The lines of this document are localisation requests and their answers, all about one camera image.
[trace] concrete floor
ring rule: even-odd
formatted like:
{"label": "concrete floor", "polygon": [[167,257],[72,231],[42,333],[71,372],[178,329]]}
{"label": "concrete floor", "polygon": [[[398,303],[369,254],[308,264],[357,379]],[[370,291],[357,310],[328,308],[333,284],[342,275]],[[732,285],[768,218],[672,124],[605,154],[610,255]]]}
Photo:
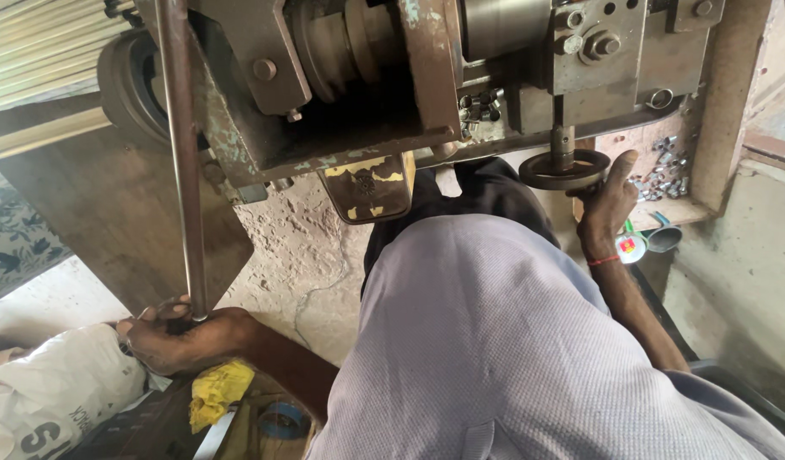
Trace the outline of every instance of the concrete floor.
{"label": "concrete floor", "polygon": [[[514,167],[536,151],[504,158]],[[454,171],[438,173],[445,195],[460,194]],[[371,225],[342,223],[315,175],[290,190],[236,208],[255,252],[219,307],[248,309],[288,337],[340,364],[355,341]],[[583,263],[571,200],[536,191],[563,250]],[[0,333],[28,345],[69,328],[121,319],[124,308],[88,268],[72,258],[0,300]]]}

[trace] man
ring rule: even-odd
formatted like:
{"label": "man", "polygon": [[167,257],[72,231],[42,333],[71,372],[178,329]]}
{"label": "man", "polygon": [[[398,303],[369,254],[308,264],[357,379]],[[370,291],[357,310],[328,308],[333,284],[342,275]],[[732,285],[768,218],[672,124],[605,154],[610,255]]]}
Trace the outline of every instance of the man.
{"label": "man", "polygon": [[323,426],[311,459],[785,457],[765,419],[690,374],[616,256],[636,158],[584,196],[591,278],[502,160],[457,164],[456,198],[419,171],[410,214],[373,230],[341,370],[241,308],[183,336],[153,308],[118,330],[163,374],[241,358],[273,376]]}

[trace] bundle of metal rods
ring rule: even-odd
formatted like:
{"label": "bundle of metal rods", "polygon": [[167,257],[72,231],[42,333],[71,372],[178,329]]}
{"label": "bundle of metal rods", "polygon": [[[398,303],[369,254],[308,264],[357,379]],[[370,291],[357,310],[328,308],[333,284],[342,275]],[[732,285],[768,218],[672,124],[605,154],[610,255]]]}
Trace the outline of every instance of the bundle of metal rods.
{"label": "bundle of metal rods", "polygon": [[131,0],[22,0],[0,9],[0,110],[97,90],[101,49],[132,29]]}

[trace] handwheel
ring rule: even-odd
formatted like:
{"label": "handwheel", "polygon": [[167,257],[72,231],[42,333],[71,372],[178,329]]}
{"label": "handwheel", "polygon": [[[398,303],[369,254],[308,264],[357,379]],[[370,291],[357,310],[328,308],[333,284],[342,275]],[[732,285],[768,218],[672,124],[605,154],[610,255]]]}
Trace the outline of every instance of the handwheel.
{"label": "handwheel", "polygon": [[520,182],[541,190],[576,190],[603,180],[611,158],[593,150],[576,149],[570,170],[552,167],[552,153],[532,156],[520,165]]}

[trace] peeling paint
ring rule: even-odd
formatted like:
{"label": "peeling paint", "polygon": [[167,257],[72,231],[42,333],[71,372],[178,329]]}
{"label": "peeling paint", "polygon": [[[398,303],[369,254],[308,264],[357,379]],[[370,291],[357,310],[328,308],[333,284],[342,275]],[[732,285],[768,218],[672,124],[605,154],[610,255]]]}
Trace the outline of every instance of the peeling paint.
{"label": "peeling paint", "polygon": [[420,5],[418,4],[418,0],[404,0],[404,13],[407,15],[407,25],[410,26],[410,29],[414,29],[415,26],[418,26],[418,9]]}
{"label": "peeling paint", "polygon": [[393,172],[392,174],[390,174],[390,177],[382,178],[381,176],[379,176],[375,172],[373,172],[373,179],[375,179],[377,181],[381,181],[381,182],[402,181],[402,180],[404,180],[404,175],[401,174],[400,172]]}
{"label": "peeling paint", "polygon": [[385,161],[387,161],[387,157],[382,156],[381,158],[373,158],[371,160],[358,161],[357,163],[350,163],[344,166],[335,166],[334,168],[329,168],[328,170],[326,170],[325,175],[330,178],[334,176],[340,176],[346,172],[355,174],[360,170],[369,170],[373,166],[378,166],[379,164],[382,164]]}

